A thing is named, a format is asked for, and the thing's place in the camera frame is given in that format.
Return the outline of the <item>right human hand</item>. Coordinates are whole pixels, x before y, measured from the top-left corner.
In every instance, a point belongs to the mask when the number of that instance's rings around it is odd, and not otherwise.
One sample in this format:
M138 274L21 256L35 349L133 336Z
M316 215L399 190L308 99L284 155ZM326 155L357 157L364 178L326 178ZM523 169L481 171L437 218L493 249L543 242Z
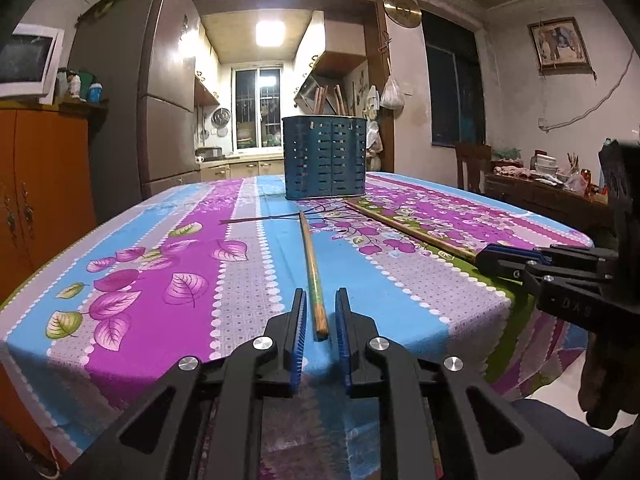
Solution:
M578 403L591 427L611 429L620 412L639 414L639 347L634 340L589 334Z

